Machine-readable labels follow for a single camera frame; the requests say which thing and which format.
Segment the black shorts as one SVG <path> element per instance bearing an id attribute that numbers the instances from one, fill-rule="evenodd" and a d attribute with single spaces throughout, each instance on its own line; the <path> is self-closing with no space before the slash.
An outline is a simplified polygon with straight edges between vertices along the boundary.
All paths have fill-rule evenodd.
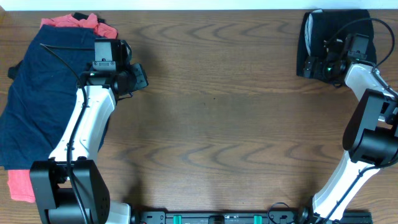
<path id="1" fill-rule="evenodd" d="M 304 66 L 308 57 L 317 57 L 321 61 L 326 59 L 324 42 L 328 41 L 334 34 L 340 40 L 345 40 L 348 34 L 367 35 L 369 43 L 366 50 L 366 60 L 376 63 L 376 49 L 373 44 L 374 29 L 371 21 L 357 22 L 338 32 L 340 28 L 351 21 L 369 17 L 370 14 L 365 9 L 345 11 L 324 11 L 317 9 L 305 13 L 298 38 L 296 75 L 305 77 Z"/>

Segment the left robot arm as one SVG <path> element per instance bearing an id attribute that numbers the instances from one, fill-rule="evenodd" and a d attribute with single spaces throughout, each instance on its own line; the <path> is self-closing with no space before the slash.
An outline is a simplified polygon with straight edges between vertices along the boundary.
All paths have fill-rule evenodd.
<path id="1" fill-rule="evenodd" d="M 75 76 L 75 107 L 61 140 L 30 168 L 42 223 L 139 223 L 129 204 L 110 199 L 96 161 L 117 103 L 147 87 L 147 75 L 131 63 L 125 40 L 96 39 L 93 51 L 92 68 Z"/>

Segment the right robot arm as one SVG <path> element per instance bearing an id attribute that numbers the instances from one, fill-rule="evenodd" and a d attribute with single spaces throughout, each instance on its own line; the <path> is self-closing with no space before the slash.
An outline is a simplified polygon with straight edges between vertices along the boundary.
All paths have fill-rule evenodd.
<path id="1" fill-rule="evenodd" d="M 360 188 L 381 169 L 397 163 L 397 92 L 367 60 L 370 38 L 349 34 L 325 42 L 323 62 L 309 57 L 304 75 L 341 81 L 358 105 L 343 134 L 343 156 L 325 186 L 302 208 L 297 223 L 339 223 Z"/>

